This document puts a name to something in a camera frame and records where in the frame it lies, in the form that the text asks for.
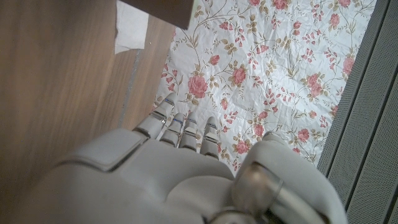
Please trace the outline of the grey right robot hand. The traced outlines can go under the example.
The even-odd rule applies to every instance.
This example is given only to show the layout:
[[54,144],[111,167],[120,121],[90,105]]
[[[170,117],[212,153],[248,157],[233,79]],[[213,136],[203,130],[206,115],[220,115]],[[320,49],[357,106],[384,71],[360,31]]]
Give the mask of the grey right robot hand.
[[200,147],[194,113],[169,94],[133,130],[116,129],[46,174],[12,223],[346,223],[328,179],[269,131],[236,174],[218,157],[209,118]]

